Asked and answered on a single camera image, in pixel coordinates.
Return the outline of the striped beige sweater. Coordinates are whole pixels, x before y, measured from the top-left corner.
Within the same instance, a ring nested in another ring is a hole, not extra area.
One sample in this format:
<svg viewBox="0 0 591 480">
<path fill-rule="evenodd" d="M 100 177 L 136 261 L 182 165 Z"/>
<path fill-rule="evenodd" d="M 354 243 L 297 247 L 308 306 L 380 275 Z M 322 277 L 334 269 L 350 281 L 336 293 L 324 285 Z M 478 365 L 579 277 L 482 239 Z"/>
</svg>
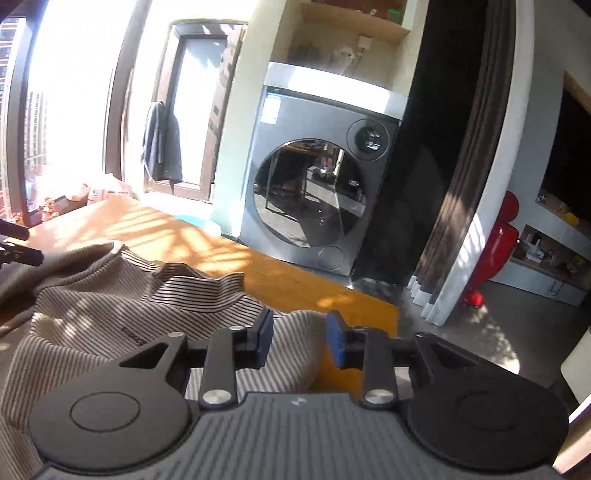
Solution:
<svg viewBox="0 0 591 480">
<path fill-rule="evenodd" d="M 249 326 L 263 310 L 240 273 L 211 278 L 190 266 L 146 261 L 119 243 L 49 253 L 42 265 L 1 271 L 1 475 L 27 479 L 41 466 L 29 412 L 51 389 L 165 334 L 205 339 Z"/>
</svg>

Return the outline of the dark folding door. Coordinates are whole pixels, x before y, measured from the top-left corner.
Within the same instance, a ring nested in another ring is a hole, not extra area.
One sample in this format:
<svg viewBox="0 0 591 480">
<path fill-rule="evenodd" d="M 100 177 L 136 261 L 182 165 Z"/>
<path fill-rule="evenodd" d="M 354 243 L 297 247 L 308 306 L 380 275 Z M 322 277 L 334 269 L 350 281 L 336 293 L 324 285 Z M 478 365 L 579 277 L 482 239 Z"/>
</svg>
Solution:
<svg viewBox="0 0 591 480">
<path fill-rule="evenodd" d="M 512 1 L 432 1 L 408 103 L 353 275 L 410 281 L 426 312 L 467 237 L 509 98 Z"/>
</svg>

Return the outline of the dark blue hanging towel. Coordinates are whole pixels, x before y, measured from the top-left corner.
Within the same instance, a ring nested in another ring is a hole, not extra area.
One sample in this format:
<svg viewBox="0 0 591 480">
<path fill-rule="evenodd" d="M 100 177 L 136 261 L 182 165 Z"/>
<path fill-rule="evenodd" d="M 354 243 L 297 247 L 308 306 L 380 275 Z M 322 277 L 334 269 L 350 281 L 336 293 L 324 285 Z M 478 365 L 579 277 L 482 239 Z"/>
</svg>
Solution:
<svg viewBox="0 0 591 480">
<path fill-rule="evenodd" d="M 182 181 L 180 133 L 176 117 L 162 102 L 149 105 L 142 139 L 141 164 L 154 181 Z"/>
</svg>

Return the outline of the grey front-load washing machine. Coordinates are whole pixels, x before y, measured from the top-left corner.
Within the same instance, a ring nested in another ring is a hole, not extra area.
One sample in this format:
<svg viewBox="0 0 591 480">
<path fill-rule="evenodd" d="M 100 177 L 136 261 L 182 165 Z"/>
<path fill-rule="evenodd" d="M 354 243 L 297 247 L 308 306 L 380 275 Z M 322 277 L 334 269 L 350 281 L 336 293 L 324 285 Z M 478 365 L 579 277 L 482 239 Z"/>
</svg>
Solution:
<svg viewBox="0 0 591 480">
<path fill-rule="evenodd" d="M 400 125 L 356 106 L 264 89 L 240 241 L 290 264 L 351 274 Z"/>
</svg>

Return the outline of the wooden wall shelf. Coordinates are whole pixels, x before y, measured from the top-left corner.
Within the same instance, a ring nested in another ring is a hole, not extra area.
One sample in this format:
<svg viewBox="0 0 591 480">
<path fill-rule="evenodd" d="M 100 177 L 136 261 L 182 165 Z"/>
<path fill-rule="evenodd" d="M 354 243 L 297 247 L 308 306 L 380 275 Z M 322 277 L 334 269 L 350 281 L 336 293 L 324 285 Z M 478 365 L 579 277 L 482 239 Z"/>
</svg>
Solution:
<svg viewBox="0 0 591 480">
<path fill-rule="evenodd" d="M 410 33 L 402 25 L 360 11 L 315 2 L 301 2 L 301 14 L 308 24 L 321 24 L 392 45 L 400 44 Z"/>
</svg>

